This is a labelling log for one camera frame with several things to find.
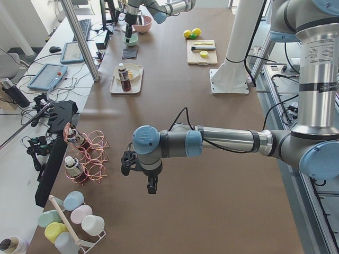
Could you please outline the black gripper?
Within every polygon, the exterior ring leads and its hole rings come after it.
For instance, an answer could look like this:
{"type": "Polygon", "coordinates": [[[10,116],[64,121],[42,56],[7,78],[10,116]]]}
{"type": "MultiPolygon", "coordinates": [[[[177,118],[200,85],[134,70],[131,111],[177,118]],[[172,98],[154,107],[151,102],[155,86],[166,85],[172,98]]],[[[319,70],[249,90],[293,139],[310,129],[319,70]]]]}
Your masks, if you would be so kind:
{"type": "Polygon", "coordinates": [[[147,190],[148,194],[157,194],[157,182],[158,182],[158,175],[162,172],[163,167],[158,166],[156,169],[153,170],[146,170],[143,169],[142,172],[148,178],[147,190]]]}
{"type": "Polygon", "coordinates": [[[137,14],[126,13],[125,21],[126,21],[126,33],[125,33],[126,43],[129,43],[132,36],[132,26],[135,25],[137,21],[137,14]]]}

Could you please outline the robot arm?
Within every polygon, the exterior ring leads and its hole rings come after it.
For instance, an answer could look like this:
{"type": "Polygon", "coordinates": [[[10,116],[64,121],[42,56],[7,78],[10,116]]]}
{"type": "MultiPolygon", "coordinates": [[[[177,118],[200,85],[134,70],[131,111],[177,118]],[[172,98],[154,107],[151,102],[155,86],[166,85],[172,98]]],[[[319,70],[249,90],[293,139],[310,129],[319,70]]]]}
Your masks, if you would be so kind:
{"type": "Polygon", "coordinates": [[[164,158],[194,157],[205,147],[234,153],[260,153],[284,161],[316,180],[338,176],[338,129],[334,126],[338,90],[338,1],[275,1],[271,33],[301,43],[299,89],[287,114],[290,130],[233,130],[174,122],[168,130],[137,128],[121,159],[121,171],[147,176],[157,192],[164,158]]]}
{"type": "Polygon", "coordinates": [[[125,18],[127,24],[125,33],[126,42],[130,42],[130,38],[132,36],[132,26],[136,24],[138,11],[141,5],[148,9],[149,13],[153,16],[154,20],[158,24],[161,24],[167,19],[168,16],[173,16],[181,12],[188,12],[192,10],[195,6],[195,3],[196,1],[194,0],[181,0],[159,5],[157,1],[128,1],[125,18]]]}

